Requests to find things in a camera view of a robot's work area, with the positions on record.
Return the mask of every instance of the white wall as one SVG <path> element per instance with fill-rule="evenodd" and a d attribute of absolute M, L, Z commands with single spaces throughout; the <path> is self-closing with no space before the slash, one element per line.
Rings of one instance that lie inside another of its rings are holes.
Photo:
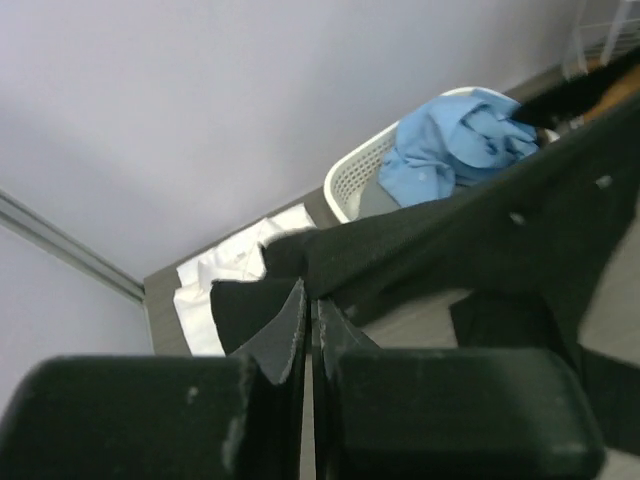
<path fill-rule="evenodd" d="M 0 265 L 0 417 L 45 358 L 153 354 L 142 307 L 4 227 Z"/>
<path fill-rule="evenodd" d="M 577 4 L 0 2 L 0 188 L 140 279 L 431 96 L 559 63 Z"/>

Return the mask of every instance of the laundry basket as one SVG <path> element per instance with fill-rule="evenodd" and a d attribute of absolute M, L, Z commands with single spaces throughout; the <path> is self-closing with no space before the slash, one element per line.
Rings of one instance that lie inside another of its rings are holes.
<path fill-rule="evenodd" d="M 502 95 L 488 88 L 462 87 L 449 90 L 442 95 L 470 95 L 479 88 L 495 95 Z M 352 222 L 360 211 L 360 196 L 369 178 L 376 174 L 396 138 L 398 122 L 389 125 L 375 137 L 366 141 L 336 163 L 324 181 L 324 197 L 329 208 L 340 223 Z M 558 138 L 555 132 L 548 132 L 550 140 Z"/>

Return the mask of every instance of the gray floor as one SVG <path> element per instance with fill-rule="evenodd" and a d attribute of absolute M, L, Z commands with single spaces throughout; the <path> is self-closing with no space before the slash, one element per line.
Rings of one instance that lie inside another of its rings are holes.
<path fill-rule="evenodd" d="M 509 92 L 515 98 L 528 96 L 533 89 L 557 79 L 557 72 Z M 321 190 L 303 199 L 309 214 L 319 228 L 337 223 Z M 203 247 L 204 251 L 220 240 Z M 176 267 L 193 257 L 193 252 L 168 265 L 144 281 L 146 307 L 154 348 L 158 355 L 189 355 L 187 343 L 173 307 L 173 293 L 180 286 Z M 640 225 L 636 224 L 609 264 L 606 276 L 583 322 L 583 345 L 640 364 Z M 380 297 L 375 304 L 355 313 L 356 324 L 364 327 L 373 340 L 383 347 L 451 347 L 456 346 L 448 314 L 448 305 L 464 292 L 444 292 L 432 298 L 406 299 Z M 311 369 L 307 362 L 305 381 L 304 424 L 302 434 L 301 478 L 315 478 L 313 452 L 313 409 L 311 403 Z M 611 451 L 602 479 L 640 479 L 640 460 Z"/>

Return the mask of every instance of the blue towel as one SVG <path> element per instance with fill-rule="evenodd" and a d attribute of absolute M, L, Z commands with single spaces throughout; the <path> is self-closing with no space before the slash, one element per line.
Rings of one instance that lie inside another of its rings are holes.
<path fill-rule="evenodd" d="M 479 89 L 434 98 L 400 121 L 378 182 L 408 207 L 491 178 L 538 150 L 535 128 L 509 118 L 519 105 Z"/>

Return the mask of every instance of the white towel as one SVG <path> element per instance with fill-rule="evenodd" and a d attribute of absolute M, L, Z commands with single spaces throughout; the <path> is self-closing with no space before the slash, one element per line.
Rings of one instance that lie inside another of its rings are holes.
<path fill-rule="evenodd" d="M 211 313 L 211 282 L 256 281 L 264 275 L 260 245 L 285 232 L 307 229 L 314 223 L 299 204 L 236 233 L 177 268 L 182 288 L 173 304 L 192 355 L 224 355 Z"/>

